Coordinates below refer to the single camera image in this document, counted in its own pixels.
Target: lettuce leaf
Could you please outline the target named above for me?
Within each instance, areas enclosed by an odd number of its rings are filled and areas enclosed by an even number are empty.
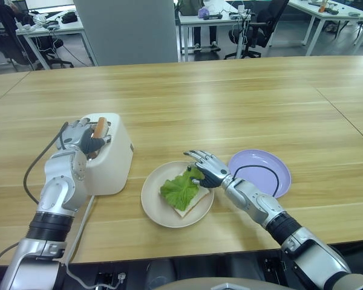
[[[172,181],[167,179],[161,186],[160,194],[169,205],[181,211],[186,210],[191,200],[199,192],[199,186],[192,183],[191,177],[204,178],[196,167],[192,167],[191,171],[186,170],[183,175],[176,176]]]

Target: bag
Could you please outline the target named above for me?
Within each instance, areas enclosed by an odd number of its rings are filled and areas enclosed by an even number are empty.
[[[183,16],[197,16],[203,6],[203,0],[179,0],[176,9]]]
[[[62,16],[62,23],[64,23],[64,24],[76,22],[76,21],[78,21],[78,17],[75,15],[75,12],[73,12],[73,11],[67,12],[66,14],[64,14]]]

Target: jeans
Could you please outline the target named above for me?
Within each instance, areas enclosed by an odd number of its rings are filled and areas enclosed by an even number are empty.
[[[201,45],[201,39],[200,39],[200,27],[194,27],[194,45],[200,44]],[[217,27],[216,26],[210,26],[210,44],[213,41],[217,41]]]

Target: purple plate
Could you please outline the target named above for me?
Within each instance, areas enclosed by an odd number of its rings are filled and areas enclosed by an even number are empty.
[[[236,153],[229,161],[229,169],[231,174],[234,175],[235,171],[245,165],[261,165],[266,166],[273,170],[279,179],[278,190],[274,195],[275,198],[287,193],[292,183],[292,177],[288,167],[275,155],[258,150],[247,149]],[[267,195],[274,194],[277,187],[277,179],[271,171],[261,167],[246,167],[240,169],[237,177],[243,178],[258,187],[263,193]]]

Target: backpack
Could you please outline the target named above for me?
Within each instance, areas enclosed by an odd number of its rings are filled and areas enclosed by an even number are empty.
[[[183,16],[197,16],[203,6],[203,0],[178,0],[176,9]]]

